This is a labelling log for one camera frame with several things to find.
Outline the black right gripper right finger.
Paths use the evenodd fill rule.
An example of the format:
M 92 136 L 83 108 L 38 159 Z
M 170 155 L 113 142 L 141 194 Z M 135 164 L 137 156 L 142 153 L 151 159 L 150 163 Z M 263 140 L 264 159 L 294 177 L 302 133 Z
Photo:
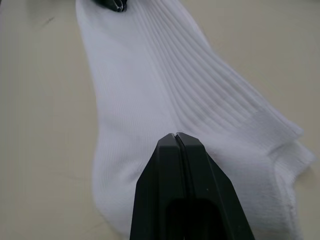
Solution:
M 195 137 L 178 133 L 187 192 L 186 240 L 253 240 L 233 184 Z

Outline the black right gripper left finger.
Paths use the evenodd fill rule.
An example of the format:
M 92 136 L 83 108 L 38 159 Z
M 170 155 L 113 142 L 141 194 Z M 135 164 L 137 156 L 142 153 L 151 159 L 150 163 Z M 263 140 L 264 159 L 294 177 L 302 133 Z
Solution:
M 135 189 L 132 240 L 184 239 L 184 180 L 174 134 L 161 138 Z

